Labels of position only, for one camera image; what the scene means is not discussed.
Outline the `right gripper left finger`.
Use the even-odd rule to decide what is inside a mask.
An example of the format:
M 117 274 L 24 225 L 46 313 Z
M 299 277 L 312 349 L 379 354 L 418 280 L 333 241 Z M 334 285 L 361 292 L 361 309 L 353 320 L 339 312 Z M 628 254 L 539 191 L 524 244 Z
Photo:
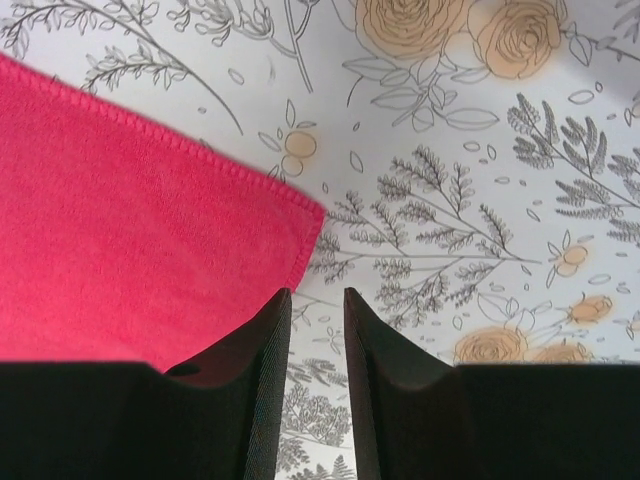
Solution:
M 160 372 L 132 362 L 1 367 L 5 479 L 271 479 L 292 300 Z

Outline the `pink red towel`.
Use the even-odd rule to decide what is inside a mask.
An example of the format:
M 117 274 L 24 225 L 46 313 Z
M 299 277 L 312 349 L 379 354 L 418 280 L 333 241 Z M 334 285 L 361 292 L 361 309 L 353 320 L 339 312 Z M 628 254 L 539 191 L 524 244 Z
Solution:
M 165 370 L 295 289 L 324 208 L 1 61 L 1 357 Z

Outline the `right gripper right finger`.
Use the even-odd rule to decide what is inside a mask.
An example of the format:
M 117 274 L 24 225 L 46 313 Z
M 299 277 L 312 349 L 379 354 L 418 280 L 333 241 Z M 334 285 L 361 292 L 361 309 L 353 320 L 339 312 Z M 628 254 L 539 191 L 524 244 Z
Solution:
M 361 479 L 635 479 L 636 365 L 448 365 L 352 288 L 344 333 Z

